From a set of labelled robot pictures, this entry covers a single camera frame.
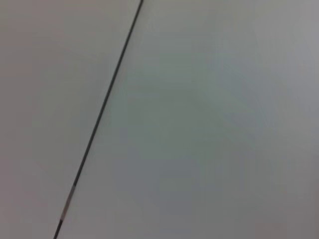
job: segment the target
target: dark line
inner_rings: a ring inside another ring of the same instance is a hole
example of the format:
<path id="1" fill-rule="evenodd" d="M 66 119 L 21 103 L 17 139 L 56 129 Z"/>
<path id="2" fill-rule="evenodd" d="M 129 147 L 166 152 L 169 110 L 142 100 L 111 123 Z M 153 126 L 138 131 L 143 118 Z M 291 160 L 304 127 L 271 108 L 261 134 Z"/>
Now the dark line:
<path id="1" fill-rule="evenodd" d="M 73 193 L 74 193 L 74 191 L 75 191 L 75 187 L 76 187 L 76 185 L 77 185 L 77 183 L 78 183 L 78 181 L 79 181 L 79 178 L 80 178 L 80 175 L 81 175 L 83 166 L 84 166 L 84 164 L 85 164 L 86 158 L 87 158 L 87 156 L 88 156 L 88 154 L 89 154 L 89 151 L 90 151 L 90 148 L 91 148 L 91 145 L 92 145 L 94 136 L 95 136 L 95 134 L 96 134 L 96 131 L 97 131 L 97 129 L 98 129 L 98 126 L 99 126 L 99 124 L 100 124 L 100 121 L 101 121 L 101 118 L 102 118 L 102 115 L 103 115 L 103 112 L 104 112 L 106 103 L 107 103 L 107 101 L 108 101 L 108 99 L 109 99 L 109 97 L 110 97 L 111 90 L 112 90 L 112 88 L 113 88 L 113 85 L 114 85 L 116 76 L 117 76 L 118 71 L 119 71 L 119 68 L 120 68 L 120 66 L 121 66 L 121 63 L 122 63 L 122 60 L 123 60 L 123 57 L 124 57 L 126 48 L 127 48 L 128 44 L 129 44 L 129 41 L 130 41 L 130 38 L 131 38 L 131 35 L 132 35 L 132 32 L 133 32 L 135 23 L 136 23 L 136 21 L 137 21 L 137 18 L 138 18 L 138 16 L 139 16 L 140 10 L 141 10 L 141 8 L 142 8 L 143 2 L 144 2 L 144 0 L 140 0 L 140 3 L 139 3 L 139 6 L 138 6 L 138 9 L 137 9 L 137 11 L 136 11 L 136 14 L 135 14 L 135 16 L 134 16 L 134 20 L 133 20 L 133 22 L 132 22 L 132 25 L 131 25 L 129 34 L 128 34 L 126 40 L 125 40 L 125 44 L 124 44 L 124 46 L 123 46 L 123 49 L 122 49 L 122 52 L 121 52 L 121 55 L 120 55 L 120 59 L 119 59 L 117 65 L 116 65 L 116 68 L 115 68 L 115 71 L 114 71 L 112 80 L 111 80 L 111 82 L 110 82 L 110 86 L 109 86 L 108 91 L 107 91 L 107 93 L 106 93 L 106 96 L 105 96 L 105 98 L 104 98 L 104 101 L 103 101 L 101 110 L 100 110 L 100 112 L 99 112 L 98 118 L 97 118 L 96 123 L 95 123 L 95 125 L 94 125 L 94 128 L 93 128 L 93 131 L 92 131 L 92 134 L 91 134 L 89 143 L 88 143 L 88 145 L 87 145 L 87 147 L 86 147 L 84 156 L 83 156 L 83 158 L 82 158 L 81 165 L 80 165 L 79 170 L 78 170 L 78 172 L 77 172 L 77 174 L 76 174 L 76 177 L 75 177 L 75 180 L 74 180 L 74 182 L 73 182 L 72 188 L 71 188 L 71 190 L 70 190 L 68 199 L 67 199 L 67 201 L 66 201 L 66 203 L 65 203 L 65 206 L 64 206 L 64 209 L 63 209 L 63 212 L 62 212 L 62 215 L 61 215 L 61 218 L 60 218 L 58 227 L 57 227 L 57 229 L 56 229 L 56 231 L 55 231 L 55 234 L 54 234 L 54 238 L 53 238 L 53 239 L 57 239 L 57 237 L 58 237 L 58 235 L 59 235 L 60 229 L 61 229 L 61 227 L 62 227 L 63 220 L 64 220 L 64 218 L 65 218 L 66 212 L 67 212 L 68 207 L 69 207 L 69 205 L 70 205 L 70 202 L 71 202 L 71 200 L 72 200 L 72 196 L 73 196 Z"/>
<path id="2" fill-rule="evenodd" d="M 60 229 L 61 229 L 61 226 L 62 226 L 62 223 L 63 221 L 60 220 L 59 221 L 59 224 L 58 224 L 58 227 L 56 228 L 56 231 L 55 231 L 55 234 L 54 234 L 54 238 L 53 239 L 57 239 L 58 235 L 59 235 L 59 232 L 60 232 Z"/>

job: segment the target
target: gray surface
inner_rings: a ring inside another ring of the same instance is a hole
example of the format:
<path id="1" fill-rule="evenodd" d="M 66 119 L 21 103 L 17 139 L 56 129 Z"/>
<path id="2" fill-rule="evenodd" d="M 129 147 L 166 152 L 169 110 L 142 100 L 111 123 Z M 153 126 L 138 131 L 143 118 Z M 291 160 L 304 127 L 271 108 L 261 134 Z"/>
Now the gray surface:
<path id="1" fill-rule="evenodd" d="M 0 1 L 0 238 L 51 239 L 139 0 Z"/>
<path id="2" fill-rule="evenodd" d="M 318 1 L 148 0 L 60 239 L 317 239 Z"/>

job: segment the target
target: white wall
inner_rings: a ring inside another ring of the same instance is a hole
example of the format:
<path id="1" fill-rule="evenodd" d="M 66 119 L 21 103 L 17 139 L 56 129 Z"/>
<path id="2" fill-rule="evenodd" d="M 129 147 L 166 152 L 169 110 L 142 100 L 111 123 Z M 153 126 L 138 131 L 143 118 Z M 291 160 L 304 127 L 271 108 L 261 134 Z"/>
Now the white wall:
<path id="1" fill-rule="evenodd" d="M 0 238 L 53 238 L 139 0 L 0 1 Z"/>
<path id="2" fill-rule="evenodd" d="M 146 0 L 59 238 L 318 238 L 318 7 Z"/>

